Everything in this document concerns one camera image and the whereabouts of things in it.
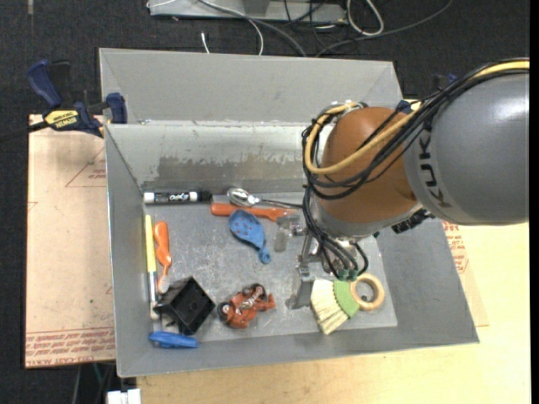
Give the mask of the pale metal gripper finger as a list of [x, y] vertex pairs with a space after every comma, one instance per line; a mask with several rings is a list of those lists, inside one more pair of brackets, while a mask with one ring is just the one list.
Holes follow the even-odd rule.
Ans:
[[285, 215], [277, 219], [278, 226], [275, 237], [274, 250], [282, 253], [286, 250], [288, 241], [292, 237], [304, 236], [306, 227], [302, 225], [299, 215]]
[[315, 277], [311, 274], [309, 266], [298, 265], [292, 282], [292, 292], [288, 300], [290, 309], [300, 309], [311, 303], [312, 286]]

